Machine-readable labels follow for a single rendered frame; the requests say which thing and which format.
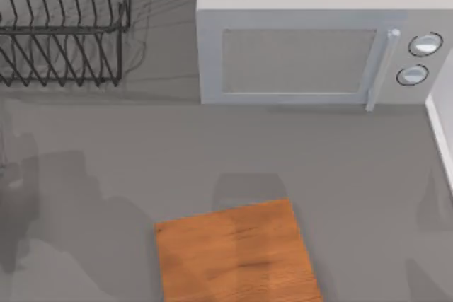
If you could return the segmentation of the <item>microwave door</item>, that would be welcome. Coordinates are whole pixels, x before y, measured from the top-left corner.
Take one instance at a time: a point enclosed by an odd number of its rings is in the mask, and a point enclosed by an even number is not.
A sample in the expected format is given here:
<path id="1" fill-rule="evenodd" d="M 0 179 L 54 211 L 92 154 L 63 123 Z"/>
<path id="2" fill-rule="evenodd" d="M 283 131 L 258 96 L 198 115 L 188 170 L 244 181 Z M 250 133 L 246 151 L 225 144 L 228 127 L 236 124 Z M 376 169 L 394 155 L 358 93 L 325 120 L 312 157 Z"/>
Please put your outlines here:
<path id="1" fill-rule="evenodd" d="M 204 104 L 362 105 L 386 44 L 375 12 L 199 10 Z"/>

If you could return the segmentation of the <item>wooden cutting board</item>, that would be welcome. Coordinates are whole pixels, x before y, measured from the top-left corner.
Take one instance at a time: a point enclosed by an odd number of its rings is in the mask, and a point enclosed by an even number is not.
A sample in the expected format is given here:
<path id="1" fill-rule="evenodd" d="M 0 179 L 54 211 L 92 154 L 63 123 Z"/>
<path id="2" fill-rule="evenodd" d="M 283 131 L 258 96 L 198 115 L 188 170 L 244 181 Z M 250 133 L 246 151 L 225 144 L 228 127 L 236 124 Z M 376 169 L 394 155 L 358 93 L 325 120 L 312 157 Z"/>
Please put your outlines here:
<path id="1" fill-rule="evenodd" d="M 289 199 L 155 223 L 164 302 L 323 302 Z"/>

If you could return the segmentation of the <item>small microwave knob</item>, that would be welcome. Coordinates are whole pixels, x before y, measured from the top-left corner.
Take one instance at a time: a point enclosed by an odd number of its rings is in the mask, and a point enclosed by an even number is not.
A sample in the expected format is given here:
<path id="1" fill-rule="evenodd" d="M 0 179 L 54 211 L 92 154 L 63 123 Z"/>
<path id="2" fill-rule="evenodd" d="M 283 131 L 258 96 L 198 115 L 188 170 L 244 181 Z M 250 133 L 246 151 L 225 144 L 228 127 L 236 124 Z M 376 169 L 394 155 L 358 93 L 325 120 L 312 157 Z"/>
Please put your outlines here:
<path id="1" fill-rule="evenodd" d="M 416 86 L 424 82 L 428 76 L 428 68 L 421 64 L 417 64 L 401 69 L 396 75 L 396 80 L 402 86 Z"/>

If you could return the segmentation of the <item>large microwave knob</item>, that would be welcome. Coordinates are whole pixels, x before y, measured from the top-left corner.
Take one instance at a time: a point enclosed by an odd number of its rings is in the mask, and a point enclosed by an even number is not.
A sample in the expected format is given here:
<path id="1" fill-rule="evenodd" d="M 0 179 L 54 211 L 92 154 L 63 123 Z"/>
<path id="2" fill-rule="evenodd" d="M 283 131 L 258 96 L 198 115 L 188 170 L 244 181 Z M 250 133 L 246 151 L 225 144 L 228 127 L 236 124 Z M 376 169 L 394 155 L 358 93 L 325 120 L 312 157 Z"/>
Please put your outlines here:
<path id="1" fill-rule="evenodd" d="M 438 33 L 428 33 L 414 37 L 409 45 L 408 51 L 415 57 L 427 57 L 436 53 L 443 45 L 443 38 Z"/>

